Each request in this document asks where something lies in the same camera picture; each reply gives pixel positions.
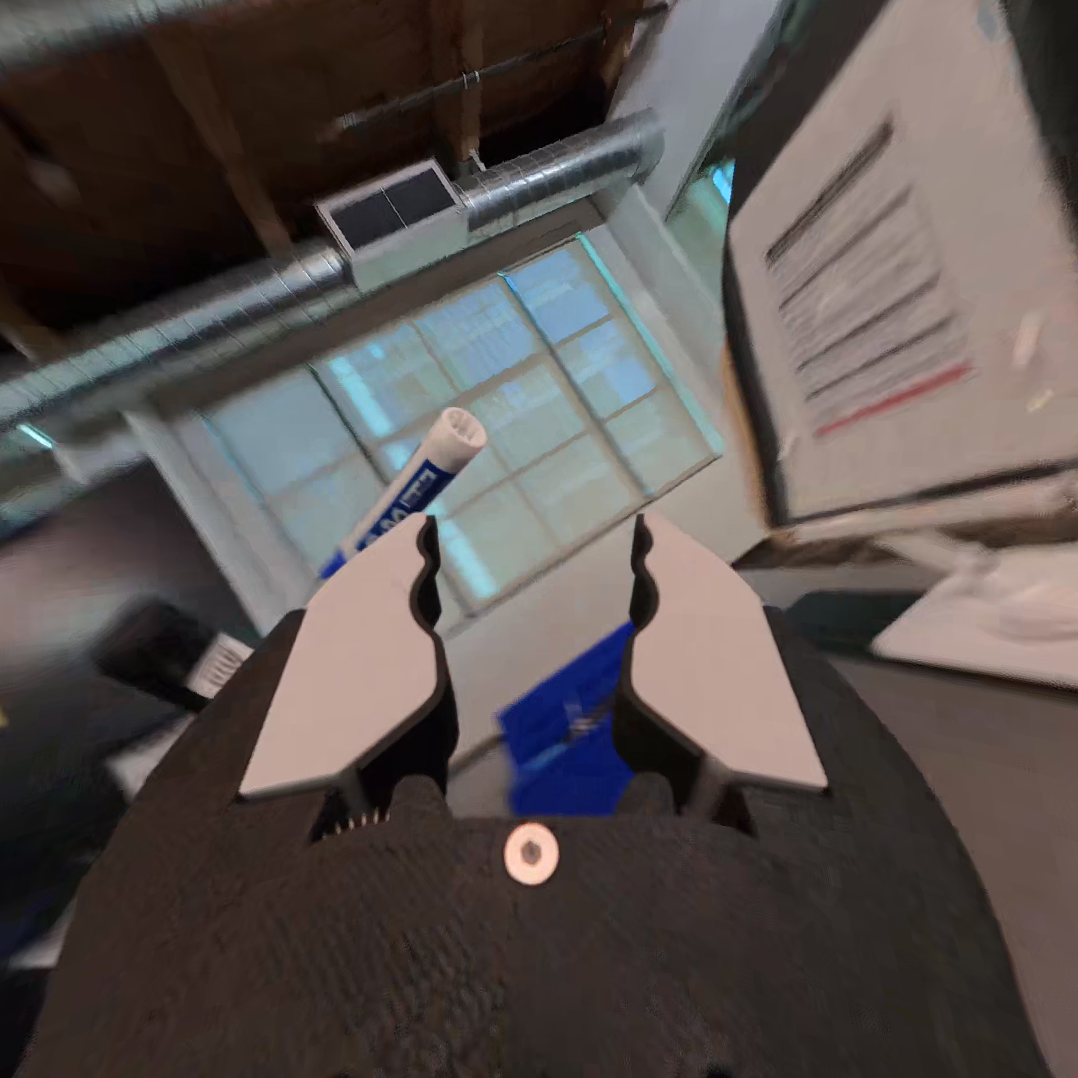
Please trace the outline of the white board stand base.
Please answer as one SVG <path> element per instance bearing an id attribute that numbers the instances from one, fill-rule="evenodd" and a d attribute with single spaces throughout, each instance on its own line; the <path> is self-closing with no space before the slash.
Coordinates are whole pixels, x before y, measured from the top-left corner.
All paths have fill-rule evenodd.
<path id="1" fill-rule="evenodd" d="M 942 533 L 876 545 L 941 579 L 871 642 L 893 661 L 1077 688 L 1077 545 L 993 550 Z"/>

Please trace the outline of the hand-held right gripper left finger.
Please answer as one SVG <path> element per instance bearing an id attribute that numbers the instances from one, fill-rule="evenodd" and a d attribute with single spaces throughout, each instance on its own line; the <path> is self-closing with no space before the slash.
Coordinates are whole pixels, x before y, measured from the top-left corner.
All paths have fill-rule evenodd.
<path id="1" fill-rule="evenodd" d="M 307 604 L 238 793 L 338 786 L 389 799 L 424 774 L 444 788 L 459 736 L 441 616 L 437 519 L 413 514 Z"/>

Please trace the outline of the large paned window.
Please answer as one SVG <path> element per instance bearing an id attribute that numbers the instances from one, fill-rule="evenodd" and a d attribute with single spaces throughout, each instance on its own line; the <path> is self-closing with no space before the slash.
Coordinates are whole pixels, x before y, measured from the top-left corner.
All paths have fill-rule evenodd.
<path id="1" fill-rule="evenodd" d="M 582 235 L 207 407 L 198 432 L 316 573 L 447 407 L 488 436 L 428 509 L 465 616 L 723 450 Z"/>

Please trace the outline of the large black wall screen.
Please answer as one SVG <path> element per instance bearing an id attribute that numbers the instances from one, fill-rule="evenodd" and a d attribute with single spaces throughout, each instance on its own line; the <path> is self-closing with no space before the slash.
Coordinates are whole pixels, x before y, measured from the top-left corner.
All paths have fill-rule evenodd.
<path id="1" fill-rule="evenodd" d="M 241 640 L 257 634 L 199 534 L 147 465 L 2 543 L 2 671 L 74 662 L 142 600 L 169 602 Z"/>

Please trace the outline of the black vent grille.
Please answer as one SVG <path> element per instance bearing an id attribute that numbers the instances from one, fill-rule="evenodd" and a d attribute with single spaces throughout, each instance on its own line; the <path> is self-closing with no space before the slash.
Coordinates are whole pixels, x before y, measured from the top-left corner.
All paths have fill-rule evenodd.
<path id="1" fill-rule="evenodd" d="M 468 247 L 460 193 L 434 158 L 316 201 L 324 231 L 370 294 Z"/>

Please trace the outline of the blue plastic bin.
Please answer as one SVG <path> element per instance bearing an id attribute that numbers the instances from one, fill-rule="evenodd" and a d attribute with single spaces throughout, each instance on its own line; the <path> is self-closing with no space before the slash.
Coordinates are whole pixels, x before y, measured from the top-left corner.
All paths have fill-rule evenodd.
<path id="1" fill-rule="evenodd" d="M 627 622 L 498 711 L 520 818 L 609 816 L 633 772 L 613 745 L 613 701 Z"/>

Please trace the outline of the long round metal duct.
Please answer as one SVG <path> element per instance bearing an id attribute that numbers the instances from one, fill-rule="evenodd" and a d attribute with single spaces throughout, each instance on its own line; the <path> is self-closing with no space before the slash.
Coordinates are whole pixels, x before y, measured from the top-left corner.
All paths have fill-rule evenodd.
<path id="1" fill-rule="evenodd" d="M 147 376 L 199 372 L 315 326 L 356 299 L 351 262 L 324 241 L 108 320 L 58 359 L 2 382 L 2 431 Z"/>

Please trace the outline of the blue white marker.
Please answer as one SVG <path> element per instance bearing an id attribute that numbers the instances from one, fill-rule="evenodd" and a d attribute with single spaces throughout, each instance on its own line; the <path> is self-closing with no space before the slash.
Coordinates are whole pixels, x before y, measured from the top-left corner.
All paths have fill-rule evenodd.
<path id="1" fill-rule="evenodd" d="M 405 519 L 426 512 L 486 445 L 487 433 L 471 413 L 457 406 L 442 411 L 403 469 L 333 547 L 318 570 L 318 580 L 326 581 L 337 573 L 348 559 Z"/>

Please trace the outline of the black framed instruction board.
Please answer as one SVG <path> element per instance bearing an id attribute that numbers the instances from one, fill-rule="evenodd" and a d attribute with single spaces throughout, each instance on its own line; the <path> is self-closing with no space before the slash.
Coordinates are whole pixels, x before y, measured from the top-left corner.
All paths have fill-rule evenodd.
<path id="1" fill-rule="evenodd" d="M 1076 2 L 823 2 L 735 147 L 772 526 L 1076 474 Z"/>

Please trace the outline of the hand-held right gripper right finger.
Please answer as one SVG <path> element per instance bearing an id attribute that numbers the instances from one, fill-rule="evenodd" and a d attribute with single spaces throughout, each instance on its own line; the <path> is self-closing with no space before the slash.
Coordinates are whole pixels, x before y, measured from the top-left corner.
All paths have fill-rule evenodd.
<path id="1" fill-rule="evenodd" d="M 764 606 L 720 556 L 654 512 L 635 522 L 631 635 L 613 745 L 675 792 L 828 779 Z"/>

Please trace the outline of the vertical round metal duct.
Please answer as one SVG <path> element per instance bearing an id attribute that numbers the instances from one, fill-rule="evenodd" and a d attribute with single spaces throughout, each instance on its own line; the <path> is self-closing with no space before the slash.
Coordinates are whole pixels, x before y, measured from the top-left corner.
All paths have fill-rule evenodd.
<path id="1" fill-rule="evenodd" d="M 498 236 L 609 186 L 640 181 L 663 151 L 660 118 L 645 109 L 465 177 L 457 191 L 469 238 Z"/>

